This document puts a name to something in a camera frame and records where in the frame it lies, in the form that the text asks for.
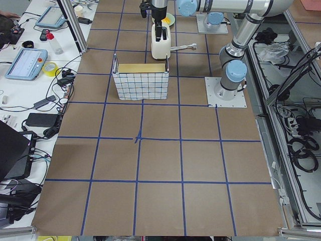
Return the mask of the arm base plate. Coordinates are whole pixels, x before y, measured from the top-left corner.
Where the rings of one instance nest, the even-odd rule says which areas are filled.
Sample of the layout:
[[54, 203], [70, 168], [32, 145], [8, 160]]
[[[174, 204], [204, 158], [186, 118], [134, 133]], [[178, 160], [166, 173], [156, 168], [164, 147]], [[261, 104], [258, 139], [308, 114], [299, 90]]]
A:
[[246, 108], [242, 84], [234, 92], [221, 90], [221, 77], [205, 77], [208, 107]]
[[221, 12], [210, 12], [197, 14], [197, 26], [199, 34], [228, 34], [227, 24], [224, 22], [224, 14]]

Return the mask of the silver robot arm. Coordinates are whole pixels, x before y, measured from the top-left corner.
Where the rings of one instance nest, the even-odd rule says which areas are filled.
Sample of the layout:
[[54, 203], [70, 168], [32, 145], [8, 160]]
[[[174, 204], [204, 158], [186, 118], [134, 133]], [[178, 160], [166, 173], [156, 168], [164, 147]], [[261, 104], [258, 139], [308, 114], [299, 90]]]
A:
[[239, 92], [238, 87], [245, 79], [247, 66], [242, 58], [250, 39], [263, 22], [264, 17], [249, 13], [243, 19], [231, 43], [223, 47], [219, 54], [222, 78], [215, 87], [215, 94], [222, 100], [232, 100]]
[[247, 14], [233, 42], [245, 46], [265, 17], [278, 15], [287, 10], [293, 1], [176, 1], [180, 15], [188, 17], [196, 12], [222, 12]]

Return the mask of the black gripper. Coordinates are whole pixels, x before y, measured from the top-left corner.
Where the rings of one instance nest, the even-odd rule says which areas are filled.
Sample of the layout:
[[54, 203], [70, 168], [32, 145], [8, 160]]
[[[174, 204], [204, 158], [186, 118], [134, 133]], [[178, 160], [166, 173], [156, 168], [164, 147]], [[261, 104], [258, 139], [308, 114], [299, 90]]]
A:
[[162, 20], [166, 17], [167, 7], [164, 8], [151, 8], [151, 14], [155, 22], [155, 40], [159, 42], [162, 36]]

